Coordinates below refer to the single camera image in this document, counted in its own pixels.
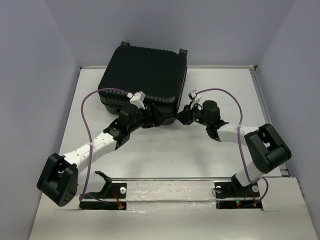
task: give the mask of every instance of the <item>white table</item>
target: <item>white table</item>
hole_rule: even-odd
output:
[[[80,104],[97,89],[103,73],[104,69],[81,70],[60,154],[88,142]],[[248,69],[189,69],[180,108],[189,103],[191,90],[207,88],[226,89],[238,99],[244,126],[265,123]],[[228,95],[208,92],[203,99],[218,103],[223,120],[238,123],[239,111]],[[87,100],[84,114],[93,136],[116,118],[106,111],[98,95]],[[244,154],[250,161],[247,149]],[[231,177],[241,168],[236,144],[213,141],[203,126],[183,126],[176,121],[169,126],[138,129],[119,150],[95,162],[91,172],[100,170],[112,178],[218,179]],[[213,182],[208,180],[128,181],[127,211],[77,210],[77,199],[59,208],[43,195],[30,239],[317,239],[297,181],[281,177],[278,168],[268,176],[270,191],[263,201],[264,211],[217,210],[210,191]],[[79,187],[84,177],[85,171],[79,176]],[[90,182],[104,184],[95,174]],[[263,192],[264,184],[259,187]]]

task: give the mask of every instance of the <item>robotic arm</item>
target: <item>robotic arm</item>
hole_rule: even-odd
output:
[[[189,94],[191,102],[175,117],[184,125],[193,122],[206,126],[210,138],[219,142],[238,143],[238,125],[229,124],[220,117],[220,109],[215,101],[207,100],[200,109],[201,96]],[[101,156],[120,148],[130,139],[130,134],[138,128],[151,128],[162,125],[164,117],[153,104],[144,105],[145,94],[137,92],[129,96],[130,104],[124,106],[119,116],[104,129],[92,143],[66,153],[52,154],[46,161],[37,188],[54,201],[59,207],[68,204],[77,193],[78,174],[89,164],[90,146],[92,163]],[[291,158],[291,152],[277,131],[270,124],[261,127],[240,128],[241,144],[248,147],[252,162],[247,165],[248,180],[244,169],[231,178],[225,191],[239,192],[257,181]]]

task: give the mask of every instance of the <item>gray wall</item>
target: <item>gray wall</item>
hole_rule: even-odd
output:
[[[190,65],[257,65],[294,0],[45,0],[80,66],[121,41],[189,50]]]
[[[26,240],[79,68],[43,0],[2,0],[0,23],[0,239]]]
[[[274,125],[292,150],[320,237],[320,1],[297,0],[266,51],[258,75]]]

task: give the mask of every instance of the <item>suitcase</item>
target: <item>suitcase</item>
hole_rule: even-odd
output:
[[[175,121],[186,82],[187,50],[173,51],[130,46],[122,42],[115,50],[98,89],[117,88],[145,93],[144,104],[153,103],[165,116],[164,125]],[[99,92],[106,110],[118,114],[129,99],[118,91]]]

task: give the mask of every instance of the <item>ribbed black suitcase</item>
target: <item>ribbed black suitcase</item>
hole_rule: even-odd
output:
[[[98,89],[117,88],[126,92],[145,93],[144,103],[154,103],[166,117],[164,125],[174,122],[187,73],[187,51],[179,53],[122,42],[115,50]],[[129,99],[118,91],[99,92],[108,112],[118,114]]]

